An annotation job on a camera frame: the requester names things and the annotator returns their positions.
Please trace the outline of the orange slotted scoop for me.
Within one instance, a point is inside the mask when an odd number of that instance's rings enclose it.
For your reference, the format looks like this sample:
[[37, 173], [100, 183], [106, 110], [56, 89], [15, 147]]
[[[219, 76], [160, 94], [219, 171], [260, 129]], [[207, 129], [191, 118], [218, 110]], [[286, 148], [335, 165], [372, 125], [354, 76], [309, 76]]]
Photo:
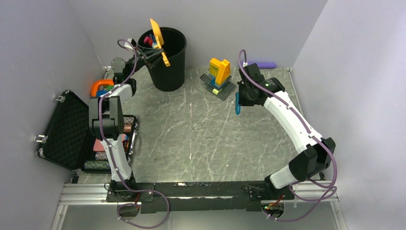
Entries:
[[163, 40], [163, 36], [162, 36], [160, 26], [152, 18], [150, 18], [150, 24], [151, 24], [151, 28], [152, 28], [152, 31], [153, 31], [153, 35], [154, 35], [156, 43], [157, 43], [157, 46], [156, 46], [155, 49], [162, 50], [161, 51], [162, 60], [164, 61], [164, 64], [165, 64], [166, 67], [170, 67], [169, 59], [167, 58], [166, 53], [165, 53], [165, 51], [163, 50], [163, 47], [162, 47], [164, 45], [164, 40]]

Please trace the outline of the blue hand brush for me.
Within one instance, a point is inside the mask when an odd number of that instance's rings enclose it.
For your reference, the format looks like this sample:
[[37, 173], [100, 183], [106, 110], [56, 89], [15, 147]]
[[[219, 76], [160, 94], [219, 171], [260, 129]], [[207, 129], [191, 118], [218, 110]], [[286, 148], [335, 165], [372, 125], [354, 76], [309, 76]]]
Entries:
[[235, 100], [235, 114], [239, 115], [241, 111], [241, 105], [239, 103], [239, 92], [236, 92], [235, 94], [236, 100]]

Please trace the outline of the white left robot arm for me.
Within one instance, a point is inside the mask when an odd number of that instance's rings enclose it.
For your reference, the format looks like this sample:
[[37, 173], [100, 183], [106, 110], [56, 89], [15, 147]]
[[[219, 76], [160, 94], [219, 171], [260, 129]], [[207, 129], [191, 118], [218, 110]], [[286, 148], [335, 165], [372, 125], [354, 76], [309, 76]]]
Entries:
[[134, 39], [117, 41], [121, 48], [131, 50], [129, 60], [121, 57], [111, 62], [113, 88], [89, 100], [89, 129], [100, 140], [106, 151], [111, 170], [111, 190], [118, 192], [125, 201], [136, 198], [138, 188], [133, 171], [122, 144], [124, 115], [122, 102], [134, 96], [136, 80], [132, 78], [143, 66], [153, 67], [159, 62], [164, 49], [158, 45], [142, 47]]

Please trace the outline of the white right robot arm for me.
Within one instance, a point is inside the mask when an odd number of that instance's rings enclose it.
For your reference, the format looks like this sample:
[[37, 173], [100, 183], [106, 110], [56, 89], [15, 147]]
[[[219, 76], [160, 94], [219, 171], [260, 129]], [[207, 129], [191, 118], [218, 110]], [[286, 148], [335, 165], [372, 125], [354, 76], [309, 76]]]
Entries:
[[336, 144], [310, 126], [277, 78], [265, 79], [256, 63], [244, 64], [239, 73], [236, 114], [244, 106], [262, 106], [281, 124], [297, 152], [286, 166], [265, 178], [265, 195], [276, 199], [288, 185], [308, 180], [327, 169], [332, 164]]

